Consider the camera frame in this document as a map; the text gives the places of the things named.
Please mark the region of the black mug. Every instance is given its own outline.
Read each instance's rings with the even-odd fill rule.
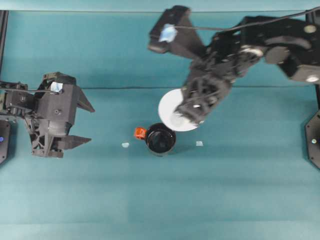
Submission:
[[[163,156],[170,152],[176,143],[176,133],[163,123],[156,123],[148,130],[137,127],[134,136],[144,140],[151,152],[157,156]]]

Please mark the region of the teal tablecloth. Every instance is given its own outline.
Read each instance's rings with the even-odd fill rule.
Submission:
[[[257,13],[192,20],[229,26],[247,14]],[[320,171],[303,130],[317,111],[312,85],[262,62],[201,127],[177,134],[169,156],[134,139],[188,74],[188,60],[146,50],[158,16],[10,12],[1,78],[34,88],[46,72],[73,75],[93,88],[84,91],[96,112],[78,111],[71,134],[92,141],[63,159],[32,157],[23,122],[14,127],[0,166],[0,239],[318,240]]]

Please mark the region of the metal frame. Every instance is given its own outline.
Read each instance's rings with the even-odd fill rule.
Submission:
[[[4,56],[9,11],[0,10],[0,76]]]

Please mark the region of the screw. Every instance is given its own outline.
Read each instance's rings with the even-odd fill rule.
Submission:
[[[56,110],[54,110],[54,113],[55,113],[56,115],[61,115],[61,110],[56,109]]]
[[[308,76],[308,78],[306,79],[306,81],[308,83],[313,83],[319,80],[319,77],[317,75],[310,75]]]
[[[305,26],[303,30],[304,30],[307,34],[313,34],[315,31],[317,31],[317,28],[316,28],[316,26],[314,26],[314,25],[308,25],[308,26]]]

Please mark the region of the black bracket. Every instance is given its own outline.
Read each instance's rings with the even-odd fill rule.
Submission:
[[[8,15],[9,11],[0,10],[0,74],[5,49]],[[5,161],[8,156],[10,131],[10,123],[5,120],[0,120],[0,164]]]
[[[306,21],[320,25],[320,11],[306,14]],[[309,160],[320,169],[320,86],[315,84],[315,93],[319,111],[305,125],[305,137]]]

